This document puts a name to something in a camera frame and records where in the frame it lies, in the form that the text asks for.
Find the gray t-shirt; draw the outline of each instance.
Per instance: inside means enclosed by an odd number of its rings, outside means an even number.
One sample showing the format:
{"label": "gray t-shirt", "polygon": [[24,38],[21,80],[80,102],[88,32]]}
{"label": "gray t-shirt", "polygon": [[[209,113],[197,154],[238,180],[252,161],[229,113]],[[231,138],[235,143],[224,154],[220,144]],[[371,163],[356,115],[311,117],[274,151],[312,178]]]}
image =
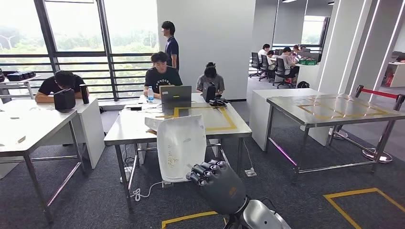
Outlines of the gray t-shirt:
{"label": "gray t-shirt", "polygon": [[219,74],[216,75],[215,78],[211,79],[206,77],[205,75],[202,75],[200,77],[198,77],[197,80],[197,89],[200,91],[203,91],[204,88],[204,83],[205,82],[212,82],[215,84],[215,88],[216,91],[224,91],[225,90],[225,84],[224,84],[224,79],[222,78],[222,76],[220,76]]}

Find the water bottle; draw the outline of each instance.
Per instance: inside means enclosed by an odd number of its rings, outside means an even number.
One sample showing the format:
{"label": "water bottle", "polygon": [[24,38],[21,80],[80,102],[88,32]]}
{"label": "water bottle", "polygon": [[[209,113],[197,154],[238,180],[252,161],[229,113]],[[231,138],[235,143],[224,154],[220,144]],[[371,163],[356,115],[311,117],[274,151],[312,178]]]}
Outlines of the water bottle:
{"label": "water bottle", "polygon": [[153,103],[153,89],[152,89],[152,86],[149,86],[149,89],[148,89],[148,103]]}

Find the power outlet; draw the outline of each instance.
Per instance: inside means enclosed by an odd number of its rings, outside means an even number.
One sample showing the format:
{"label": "power outlet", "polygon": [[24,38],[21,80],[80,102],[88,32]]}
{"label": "power outlet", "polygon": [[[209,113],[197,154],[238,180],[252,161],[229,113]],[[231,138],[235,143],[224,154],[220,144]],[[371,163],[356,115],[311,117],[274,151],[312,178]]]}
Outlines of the power outlet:
{"label": "power outlet", "polygon": [[245,173],[248,177],[255,177],[257,176],[256,172],[252,169],[245,170]]}

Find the led light strip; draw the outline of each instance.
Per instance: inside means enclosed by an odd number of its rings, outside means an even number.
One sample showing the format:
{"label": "led light strip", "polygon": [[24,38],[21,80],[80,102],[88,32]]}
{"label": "led light strip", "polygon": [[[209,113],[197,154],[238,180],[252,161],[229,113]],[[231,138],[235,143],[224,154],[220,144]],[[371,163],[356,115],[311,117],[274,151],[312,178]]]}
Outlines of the led light strip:
{"label": "led light strip", "polygon": [[[378,72],[377,79],[375,80],[375,84],[374,84],[373,91],[375,91],[375,89],[377,89],[378,82],[380,81],[380,78],[381,78],[381,76],[382,76],[382,75],[381,75],[381,72],[383,71],[383,67],[384,67],[385,62],[386,62],[386,60],[387,60],[388,52],[389,52],[389,50],[390,50],[392,41],[393,41],[393,39],[394,39],[394,35],[395,35],[396,29],[397,29],[397,27],[398,27],[399,21],[400,21],[400,19],[401,19],[402,11],[404,10],[404,5],[405,5],[405,0],[402,1],[401,10],[399,11],[398,18],[396,19],[394,31],[393,31],[393,34],[391,35],[390,42],[388,43],[387,51],[385,52],[384,60],[383,60],[383,63],[381,64],[380,71]],[[371,102],[371,100],[372,100],[372,98],[373,98],[373,95],[374,95],[374,94],[371,94],[370,99],[369,99],[369,102]]]}
{"label": "led light strip", "polygon": [[350,46],[349,55],[347,56],[346,65],[344,66],[344,71],[343,71],[343,75],[342,75],[341,84],[339,85],[339,90],[338,90],[338,93],[339,93],[339,94],[341,93],[341,86],[342,86],[342,84],[343,84],[344,76],[345,76],[345,74],[346,74],[347,65],[349,65],[350,55],[352,54],[354,41],[356,40],[357,31],[358,31],[358,29],[359,29],[360,21],[362,20],[362,15],[363,15],[364,7],[365,7],[365,5],[366,5],[366,1],[367,1],[367,0],[364,0],[364,2],[363,2],[362,11],[360,12],[359,20],[357,21],[356,31],[354,32],[352,45]]}
{"label": "led light strip", "polygon": [[335,21],[333,22],[333,27],[332,27],[332,34],[330,35],[328,50],[326,51],[325,64],[323,65],[322,74],[320,75],[320,81],[319,81],[318,91],[320,90],[320,86],[321,86],[321,84],[322,84],[322,79],[323,79],[323,74],[325,73],[326,63],[328,62],[330,44],[332,43],[333,35],[335,34],[335,26],[336,26],[336,21],[337,21],[338,15],[339,15],[339,9],[340,9],[340,7],[341,7],[341,0],[339,1],[338,9],[336,10]]}
{"label": "led light strip", "polygon": [[375,15],[377,14],[377,10],[378,10],[378,7],[379,7],[379,6],[380,6],[380,0],[377,1],[377,5],[375,6],[375,9],[374,9],[373,18],[371,19],[370,28],[368,29],[368,33],[367,33],[367,36],[366,36],[366,41],[365,41],[364,46],[363,46],[362,54],[360,55],[359,63],[357,64],[356,73],[354,74],[354,79],[353,79],[352,87],[351,87],[351,89],[350,89],[350,93],[349,93],[349,94],[352,94],[352,92],[353,92],[353,87],[354,87],[354,84],[356,83],[357,73],[359,72],[359,69],[360,69],[360,64],[361,64],[362,59],[363,59],[364,51],[366,50],[368,38],[369,38],[369,36],[370,36],[371,29],[373,28]]}

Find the stainless steel table top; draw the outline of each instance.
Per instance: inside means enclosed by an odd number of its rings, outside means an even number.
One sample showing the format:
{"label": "stainless steel table top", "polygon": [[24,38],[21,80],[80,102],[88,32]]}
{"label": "stainless steel table top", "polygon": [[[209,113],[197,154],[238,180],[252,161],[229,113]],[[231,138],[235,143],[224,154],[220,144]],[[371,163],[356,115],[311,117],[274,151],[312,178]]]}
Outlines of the stainless steel table top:
{"label": "stainless steel table top", "polygon": [[248,137],[252,131],[231,104],[213,108],[207,103],[192,103],[188,108],[177,108],[171,114],[161,111],[159,104],[144,104],[142,111],[123,110],[104,138],[106,145],[156,142],[156,133],[145,125],[145,117],[167,119],[176,116],[202,114],[209,139]]}
{"label": "stainless steel table top", "polygon": [[373,105],[346,94],[271,97],[267,102],[307,127],[405,119],[405,113]]}
{"label": "stainless steel table top", "polygon": [[31,153],[77,115],[76,110],[60,113],[56,110],[25,113],[0,112],[0,157]]}

